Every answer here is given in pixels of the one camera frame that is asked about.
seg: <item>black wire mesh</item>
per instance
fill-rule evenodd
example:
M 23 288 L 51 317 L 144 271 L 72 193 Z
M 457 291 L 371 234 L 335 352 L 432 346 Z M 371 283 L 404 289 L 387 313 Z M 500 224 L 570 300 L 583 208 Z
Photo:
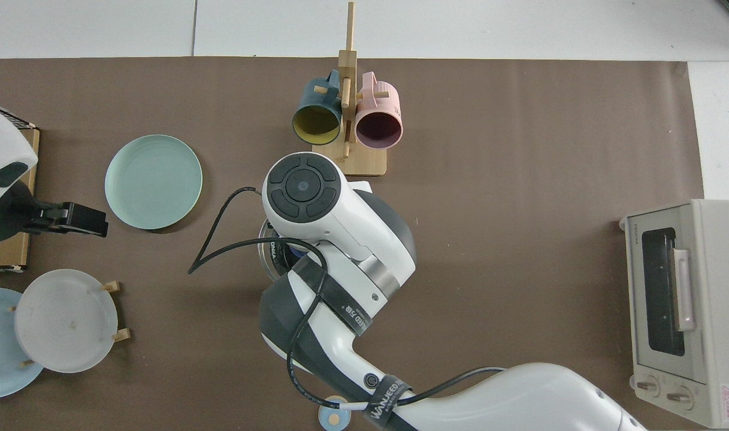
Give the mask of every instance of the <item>black wire mesh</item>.
M 19 130 L 22 129 L 36 129 L 37 127 L 33 125 L 32 123 L 29 123 L 26 120 L 22 120 L 21 118 L 16 117 L 13 114 L 10 114 L 5 108 L 0 107 L 0 114 L 4 115 L 5 118 L 10 120 L 13 125 L 15 125 Z

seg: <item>mug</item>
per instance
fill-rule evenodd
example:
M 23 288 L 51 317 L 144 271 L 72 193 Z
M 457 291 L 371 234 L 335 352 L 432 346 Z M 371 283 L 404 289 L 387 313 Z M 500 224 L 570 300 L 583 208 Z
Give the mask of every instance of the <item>mug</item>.
M 356 139 L 375 150 L 391 148 L 402 139 L 399 93 L 377 81 L 374 72 L 362 76 L 362 100 L 356 104 Z
M 306 84 L 301 103 L 292 117 L 292 130 L 299 138 L 313 145 L 334 141 L 340 134 L 340 74 L 333 69 L 324 79 L 318 77 Z

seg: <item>warning label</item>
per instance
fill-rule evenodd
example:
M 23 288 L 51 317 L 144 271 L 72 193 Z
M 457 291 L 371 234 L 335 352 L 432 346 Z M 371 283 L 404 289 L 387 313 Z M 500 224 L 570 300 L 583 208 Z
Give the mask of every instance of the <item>warning label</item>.
M 721 385 L 721 419 L 729 422 L 729 384 Z

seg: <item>oven door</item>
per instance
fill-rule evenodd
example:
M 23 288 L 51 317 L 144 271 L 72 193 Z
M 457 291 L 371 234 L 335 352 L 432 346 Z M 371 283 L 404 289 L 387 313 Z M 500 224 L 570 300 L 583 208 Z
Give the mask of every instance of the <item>oven door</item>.
M 636 360 L 705 383 L 690 205 L 628 218 Z

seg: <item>black strap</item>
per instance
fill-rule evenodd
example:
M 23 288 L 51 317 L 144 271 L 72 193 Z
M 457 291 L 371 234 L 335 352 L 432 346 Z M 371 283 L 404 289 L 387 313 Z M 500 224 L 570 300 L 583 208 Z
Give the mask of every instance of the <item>black strap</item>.
M 324 270 L 308 256 L 298 261 L 292 270 L 312 289 L 317 288 L 324 274 Z M 357 336 L 362 335 L 372 325 L 372 317 L 332 276 L 324 278 L 321 298 Z
M 385 429 L 389 418 L 394 413 L 394 407 L 397 406 L 399 397 L 410 389 L 412 389 L 410 385 L 402 382 L 398 377 L 386 374 L 377 385 L 375 393 L 372 394 L 367 409 L 364 410 L 364 417 L 378 428 Z

